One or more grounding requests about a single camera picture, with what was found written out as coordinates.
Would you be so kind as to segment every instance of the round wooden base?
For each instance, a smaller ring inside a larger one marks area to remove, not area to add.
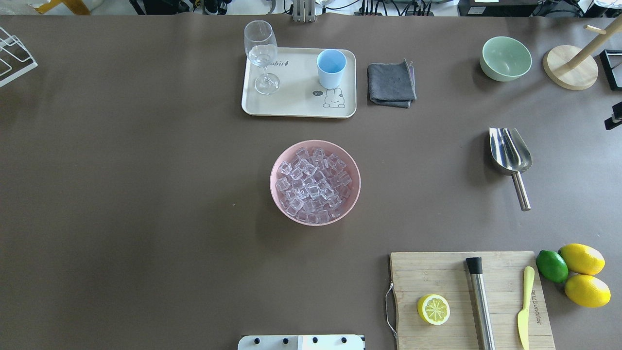
[[[544,71],[557,85],[569,90],[585,90],[596,82],[598,66],[592,56],[588,56],[573,69],[565,66],[579,51],[579,47],[561,45],[544,55]]]

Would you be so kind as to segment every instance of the cut lemon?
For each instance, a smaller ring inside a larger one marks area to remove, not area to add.
[[[437,326],[449,319],[449,303],[438,294],[428,294],[419,298],[417,311],[425,322]]]

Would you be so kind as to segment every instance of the gray table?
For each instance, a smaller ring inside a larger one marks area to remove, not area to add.
[[[622,95],[602,71],[564,90],[540,64],[609,19],[264,17],[281,46],[356,55],[357,112],[319,120],[242,111],[254,18],[0,17],[39,61],[0,89],[3,349],[235,349],[244,334],[313,333],[392,349],[389,253],[571,242],[605,256],[613,299],[581,308],[543,283],[557,348],[619,348],[622,128],[603,120]],[[495,35],[531,50],[526,76],[483,75]],[[367,65],[403,58],[419,99],[373,105]],[[490,161],[489,126],[517,128],[533,154],[530,212]],[[281,151],[315,138],[349,151],[362,178],[348,217],[319,228],[284,217],[267,185]]]

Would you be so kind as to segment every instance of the green bowl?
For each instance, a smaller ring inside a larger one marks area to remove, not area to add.
[[[481,50],[480,66],[490,79],[508,82],[531,68],[531,54],[520,41],[510,37],[488,39]]]

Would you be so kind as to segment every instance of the wooden cutting board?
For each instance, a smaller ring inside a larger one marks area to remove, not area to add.
[[[397,350],[480,349],[465,264],[469,257],[481,257],[496,348],[522,350],[516,315],[522,309],[523,271],[531,266],[536,278],[529,308],[529,349],[554,350],[534,252],[394,252],[391,276],[397,310]],[[430,293],[440,294],[449,302],[450,317],[441,326],[426,323],[417,313],[417,300]]]

